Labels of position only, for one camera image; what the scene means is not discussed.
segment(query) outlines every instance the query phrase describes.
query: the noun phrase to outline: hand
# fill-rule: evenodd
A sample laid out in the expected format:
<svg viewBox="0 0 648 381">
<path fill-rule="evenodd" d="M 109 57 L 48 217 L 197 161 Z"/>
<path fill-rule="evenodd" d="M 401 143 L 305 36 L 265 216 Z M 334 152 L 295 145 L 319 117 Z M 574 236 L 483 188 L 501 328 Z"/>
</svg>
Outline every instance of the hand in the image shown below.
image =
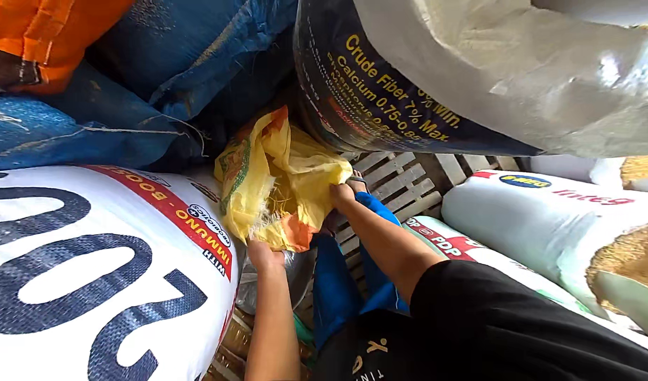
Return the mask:
<svg viewBox="0 0 648 381">
<path fill-rule="evenodd" d="M 333 185 L 328 187 L 331 195 L 331 203 L 338 212 L 345 213 L 347 205 L 354 201 L 354 191 L 347 184 Z"/>
<path fill-rule="evenodd" d="M 273 252 L 267 243 L 251 239 L 247 247 L 249 258 L 251 258 L 251 262 L 258 273 L 275 268 L 281 268 L 282 270 L 285 268 L 284 253 Z"/>
</svg>

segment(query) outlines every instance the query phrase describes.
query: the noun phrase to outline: yellow plastic bag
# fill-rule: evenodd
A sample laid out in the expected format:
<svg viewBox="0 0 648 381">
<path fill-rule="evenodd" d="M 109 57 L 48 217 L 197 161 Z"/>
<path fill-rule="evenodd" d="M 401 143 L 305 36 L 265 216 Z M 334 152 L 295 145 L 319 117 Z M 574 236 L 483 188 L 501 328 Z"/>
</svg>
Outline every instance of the yellow plastic bag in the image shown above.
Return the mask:
<svg viewBox="0 0 648 381">
<path fill-rule="evenodd" d="M 237 238 L 273 250 L 304 252 L 333 208 L 329 184 L 342 184 L 352 166 L 289 125 L 286 106 L 241 131 L 216 159 L 223 183 L 223 223 Z"/>
</svg>

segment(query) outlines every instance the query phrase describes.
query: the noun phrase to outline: leg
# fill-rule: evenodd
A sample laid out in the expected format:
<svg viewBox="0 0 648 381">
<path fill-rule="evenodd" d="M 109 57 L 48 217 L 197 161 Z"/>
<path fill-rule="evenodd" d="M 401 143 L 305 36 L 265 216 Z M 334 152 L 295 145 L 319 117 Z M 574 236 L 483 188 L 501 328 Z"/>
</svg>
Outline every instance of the leg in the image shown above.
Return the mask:
<svg viewBox="0 0 648 381">
<path fill-rule="evenodd" d="M 317 247 L 312 298 L 314 343 L 320 350 L 328 337 L 359 315 L 364 300 L 335 238 L 321 232 L 314 236 L 310 247 Z"/>
<path fill-rule="evenodd" d="M 358 171 L 355 171 L 354 175 L 361 176 Z M 394 214 L 390 212 L 385 205 L 368 193 L 368 189 L 364 183 L 351 181 L 348 182 L 348 184 L 355 191 L 357 202 L 368 207 L 380 217 L 385 218 L 398 226 L 401 225 L 399 220 L 397 220 Z M 364 267 L 367 287 L 369 288 L 369 299 L 364 305 L 362 313 L 376 308 L 393 308 L 408 312 L 408 305 L 405 301 L 401 300 L 399 292 L 389 278 L 387 278 L 387 275 L 385 275 L 378 268 L 378 265 L 373 262 L 373 259 L 371 259 L 369 252 L 366 250 L 364 245 L 360 243 L 359 249 L 362 255 L 362 265 Z"/>
</svg>

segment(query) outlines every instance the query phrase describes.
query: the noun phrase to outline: blue oval logo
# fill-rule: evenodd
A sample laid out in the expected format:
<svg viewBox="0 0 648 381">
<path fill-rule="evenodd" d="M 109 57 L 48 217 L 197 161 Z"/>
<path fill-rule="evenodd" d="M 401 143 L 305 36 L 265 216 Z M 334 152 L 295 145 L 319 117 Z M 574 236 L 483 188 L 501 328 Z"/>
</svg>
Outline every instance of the blue oval logo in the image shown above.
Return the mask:
<svg viewBox="0 0 648 381">
<path fill-rule="evenodd" d="M 551 182 L 531 176 L 505 175 L 500 177 L 500 181 L 514 186 L 523 186 L 524 188 L 547 188 L 552 185 Z"/>
</svg>

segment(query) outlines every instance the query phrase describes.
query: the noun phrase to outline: large black numbers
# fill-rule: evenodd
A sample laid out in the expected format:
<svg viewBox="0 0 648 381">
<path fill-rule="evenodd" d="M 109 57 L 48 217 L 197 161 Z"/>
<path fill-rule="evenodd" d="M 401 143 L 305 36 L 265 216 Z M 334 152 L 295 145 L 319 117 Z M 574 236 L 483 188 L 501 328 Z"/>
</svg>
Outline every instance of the large black numbers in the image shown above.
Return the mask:
<svg viewBox="0 0 648 381">
<path fill-rule="evenodd" d="M 130 307 L 113 317 L 106 324 L 91 345 L 88 376 L 90 381 L 144 381 L 150 378 L 158 362 L 148 350 L 130 367 L 116 362 L 116 353 L 121 342 L 137 328 L 156 321 L 185 315 L 201 307 L 206 295 L 177 269 L 164 279 L 171 283 L 183 296 L 163 302 L 146 303 Z"/>
<path fill-rule="evenodd" d="M 22 199 L 25 197 L 50 197 L 62 201 L 64 205 L 60 209 L 37 214 L 36 216 L 0 222 L 0 245 L 16 239 L 60 229 L 81 220 L 91 210 L 91 204 L 87 199 L 67 190 L 35 187 L 0 188 L 0 200 Z"/>
<path fill-rule="evenodd" d="M 115 247 L 129 247 L 135 254 L 112 273 L 50 302 L 28 304 L 18 299 L 18 291 L 37 275 L 79 255 Z M 14 258 L 0 265 L 0 333 L 39 332 L 75 319 L 135 282 L 150 263 L 152 250 L 145 241 L 110 233 L 52 242 Z"/>
</svg>

